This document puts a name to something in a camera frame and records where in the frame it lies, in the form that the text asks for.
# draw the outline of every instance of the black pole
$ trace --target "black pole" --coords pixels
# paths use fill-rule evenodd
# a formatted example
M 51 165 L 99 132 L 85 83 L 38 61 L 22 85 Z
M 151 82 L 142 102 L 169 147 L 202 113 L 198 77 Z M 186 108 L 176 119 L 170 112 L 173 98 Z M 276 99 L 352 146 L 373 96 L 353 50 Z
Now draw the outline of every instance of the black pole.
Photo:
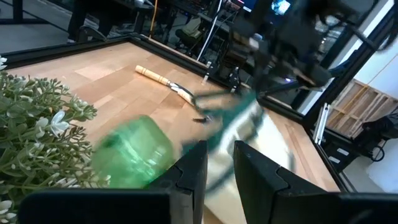
M 218 3 L 220 3 L 220 0 L 212 0 L 208 13 L 208 16 L 210 18 L 214 18 L 214 16 L 216 15 Z
M 24 21 L 23 0 L 12 0 L 12 18 L 16 24 Z
M 368 39 L 374 42 L 376 46 L 380 46 L 388 37 L 391 27 L 393 26 L 394 13 L 395 11 L 392 7 L 368 36 Z M 351 55 L 346 71 L 343 72 L 340 77 L 335 78 L 332 81 L 330 86 L 322 93 L 321 97 L 319 97 L 317 102 L 315 102 L 315 104 L 311 107 L 310 111 L 304 116 L 304 126 L 307 128 L 313 128 L 313 125 L 318 118 L 320 108 L 325 103 L 331 104 L 334 102 L 338 95 L 344 90 L 345 86 L 354 78 L 362 66 L 372 57 L 375 52 L 376 51 L 374 49 L 369 48 L 366 44 L 362 44 L 357 50 L 357 53 Z

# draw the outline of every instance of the person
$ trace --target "person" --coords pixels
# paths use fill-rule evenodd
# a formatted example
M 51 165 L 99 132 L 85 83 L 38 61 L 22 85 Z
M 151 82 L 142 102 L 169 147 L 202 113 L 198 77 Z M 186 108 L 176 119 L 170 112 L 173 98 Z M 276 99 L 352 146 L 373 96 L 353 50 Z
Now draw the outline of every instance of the person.
M 129 9 L 111 0 L 75 0 L 68 26 L 68 43 L 77 41 L 80 27 L 84 25 L 88 13 L 95 13 L 99 20 L 98 31 L 106 37 L 113 24 L 129 15 Z

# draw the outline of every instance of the cable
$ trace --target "cable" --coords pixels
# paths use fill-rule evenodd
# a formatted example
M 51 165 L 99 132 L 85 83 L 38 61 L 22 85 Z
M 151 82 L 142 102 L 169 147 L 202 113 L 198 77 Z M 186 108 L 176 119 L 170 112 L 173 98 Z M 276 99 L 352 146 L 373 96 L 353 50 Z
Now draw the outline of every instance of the cable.
M 154 23 L 155 23 L 155 17 L 156 17 L 156 10 L 157 10 L 157 0 L 155 0 L 154 16 L 152 16 L 152 22 L 150 23 L 149 38 L 152 37 L 152 31 L 154 29 Z
M 205 44 L 203 45 L 203 47 L 202 47 L 201 50 L 200 50 L 199 56 L 198 56 L 198 58 L 197 58 L 197 62 L 199 61 L 201 55 L 203 54 L 203 49 L 204 49 L 205 46 L 207 45 L 207 43 L 208 43 L 208 41 L 209 41 L 209 39 L 210 39 L 211 33 L 213 32 L 214 26 L 216 25 L 217 18 L 218 18 L 218 13 L 220 12 L 221 4 L 222 4 L 222 3 L 223 3 L 223 0 L 220 0 L 220 3 L 218 3 L 218 9 L 217 9 L 217 12 L 216 12 L 216 16 L 214 17 L 214 21 L 213 21 L 213 24 L 211 25 L 210 32 L 209 32 L 209 35 L 207 36 L 207 39 L 206 39 L 206 41 L 205 41 Z
M 396 108 L 391 112 L 391 114 L 397 112 L 397 110 L 398 110 L 398 106 L 396 106 Z
M 386 155 L 386 152 L 384 151 L 384 146 L 386 145 L 387 141 L 384 141 L 382 146 L 376 146 L 375 148 L 380 149 L 380 151 L 376 154 L 375 157 L 372 157 L 371 160 L 373 162 L 380 162 L 384 159 L 384 156 Z M 380 159 L 377 159 L 377 157 L 380 155 L 380 152 L 382 153 L 382 156 Z
M 365 84 L 365 86 L 363 86 L 355 95 L 354 97 L 352 97 L 352 99 L 349 100 L 349 102 L 344 105 L 342 112 L 345 111 L 345 109 L 347 109 L 348 106 L 350 106 L 352 104 L 352 102 L 354 102 L 354 100 L 356 99 L 357 96 L 361 95 L 363 96 L 368 90 L 369 90 L 369 84 L 378 76 L 381 74 L 381 72 L 387 68 L 387 66 L 398 56 L 398 54 L 392 58 L 367 84 Z M 340 113 L 336 113 L 329 121 L 328 123 L 331 124 L 339 115 Z
M 189 48 L 188 51 L 191 51 L 197 44 L 199 44 L 200 41 L 201 41 L 201 37 L 198 38 L 198 40 L 195 42 L 195 44 L 194 44 L 191 48 Z
M 390 34 L 384 46 L 378 49 L 378 51 L 386 50 L 394 43 L 395 39 L 398 36 L 398 0 L 394 0 L 394 4 L 392 5 L 392 7 L 394 8 L 395 12 L 394 12 L 394 18 L 392 20 Z
M 210 38 L 210 40 L 209 40 L 209 42 L 208 42 L 208 45 L 204 45 L 204 46 L 203 46 L 203 49 L 204 49 L 203 51 L 206 51 L 207 47 L 210 45 L 211 41 L 213 40 L 214 36 L 216 35 L 218 29 L 219 29 L 229 18 L 231 18 L 232 16 L 236 16 L 237 14 L 238 14 L 238 12 L 236 11 L 236 12 L 232 13 L 231 15 L 229 15 L 226 19 L 224 19 L 223 21 L 221 21 L 220 25 L 217 26 L 217 29 L 214 31 L 213 35 L 211 36 L 211 38 Z

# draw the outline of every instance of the green plastic bottle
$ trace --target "green plastic bottle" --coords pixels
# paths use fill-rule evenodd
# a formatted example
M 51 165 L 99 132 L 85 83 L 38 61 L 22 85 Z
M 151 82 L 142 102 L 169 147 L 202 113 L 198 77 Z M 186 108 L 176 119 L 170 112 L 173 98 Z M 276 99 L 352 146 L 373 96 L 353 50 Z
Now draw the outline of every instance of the green plastic bottle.
M 100 177 L 110 176 L 110 188 L 141 189 L 174 164 L 174 149 L 154 120 L 142 115 L 105 136 L 91 162 Z

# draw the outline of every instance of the wooden table surface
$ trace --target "wooden table surface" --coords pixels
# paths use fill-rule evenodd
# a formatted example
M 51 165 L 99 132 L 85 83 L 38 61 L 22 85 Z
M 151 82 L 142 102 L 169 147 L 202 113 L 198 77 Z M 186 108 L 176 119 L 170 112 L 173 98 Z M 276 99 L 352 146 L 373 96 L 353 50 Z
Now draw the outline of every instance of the wooden table surface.
M 130 43 L 119 44 L 83 54 L 51 60 L 11 70 L 12 74 L 58 78 L 83 100 L 98 108 L 97 117 L 85 122 L 88 139 L 96 142 L 118 124 L 139 114 L 150 115 L 175 144 L 201 136 L 203 126 L 192 122 L 196 111 L 175 92 L 135 72 L 141 65 L 176 82 L 192 92 L 219 90 L 167 60 Z M 312 145 L 303 127 L 283 116 L 268 111 L 294 153 L 295 173 L 327 190 L 338 187 Z M 214 216 L 206 213 L 207 223 Z

